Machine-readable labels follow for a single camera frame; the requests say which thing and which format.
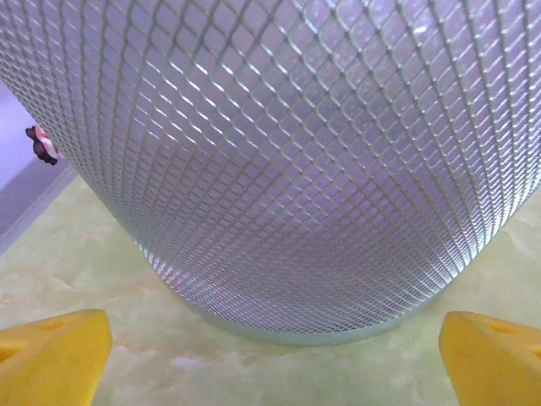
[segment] mesh cylinder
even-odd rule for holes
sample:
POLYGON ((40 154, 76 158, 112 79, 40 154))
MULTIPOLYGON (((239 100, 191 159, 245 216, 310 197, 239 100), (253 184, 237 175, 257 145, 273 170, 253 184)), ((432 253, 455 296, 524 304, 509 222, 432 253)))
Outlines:
POLYGON ((329 343, 432 298, 538 185, 540 14, 0 0, 0 77, 175 292, 329 343))

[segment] silver metal rim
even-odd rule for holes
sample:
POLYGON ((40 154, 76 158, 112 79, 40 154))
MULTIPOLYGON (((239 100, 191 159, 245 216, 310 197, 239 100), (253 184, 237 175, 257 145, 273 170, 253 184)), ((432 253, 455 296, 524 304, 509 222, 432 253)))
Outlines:
POLYGON ((184 302, 191 310, 200 314, 210 323, 235 334, 240 334, 245 337, 250 337, 256 340, 280 345, 325 346, 362 341, 387 332, 390 329, 401 325, 404 321, 407 321, 409 318, 416 316, 418 313, 423 311, 435 300, 437 296, 439 296, 440 293, 441 291, 439 291, 437 294, 434 294, 429 299, 425 300, 422 304, 408 311, 407 313, 400 315, 395 319, 385 321, 374 326, 363 327, 344 332, 325 332, 311 334, 296 332, 274 332, 271 330, 264 330, 262 328, 245 326, 235 321, 230 321, 227 319, 223 319, 217 315, 213 315, 212 313, 201 309, 198 306, 190 304, 185 300, 184 302))

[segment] wire mesh basket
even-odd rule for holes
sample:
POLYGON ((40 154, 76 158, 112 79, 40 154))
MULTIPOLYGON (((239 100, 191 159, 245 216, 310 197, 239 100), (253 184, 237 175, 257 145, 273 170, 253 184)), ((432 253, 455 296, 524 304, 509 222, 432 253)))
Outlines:
POLYGON ((188 303, 338 343, 427 303, 538 185, 540 10, 0 0, 0 77, 188 303))

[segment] light green marble surface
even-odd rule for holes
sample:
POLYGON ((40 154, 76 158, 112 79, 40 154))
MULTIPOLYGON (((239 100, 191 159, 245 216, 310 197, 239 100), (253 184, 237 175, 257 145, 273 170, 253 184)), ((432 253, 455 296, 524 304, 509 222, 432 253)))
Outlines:
POLYGON ((0 258, 0 327, 104 309, 113 349, 95 406, 456 405, 438 352, 450 310, 541 327, 541 194, 421 315, 368 341, 291 348, 186 309, 77 178, 0 258))

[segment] red and white object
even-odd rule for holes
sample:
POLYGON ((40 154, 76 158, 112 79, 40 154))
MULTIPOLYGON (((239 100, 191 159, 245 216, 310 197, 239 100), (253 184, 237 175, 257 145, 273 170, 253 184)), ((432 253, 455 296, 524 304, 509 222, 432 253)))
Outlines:
POLYGON ((45 134, 45 132, 41 129, 41 127, 38 124, 35 125, 35 129, 36 129, 36 137, 45 147, 45 151, 47 152, 47 154, 49 154, 49 156, 54 159, 64 159, 64 155, 62 155, 62 152, 60 152, 58 147, 56 147, 52 143, 49 136, 45 134))

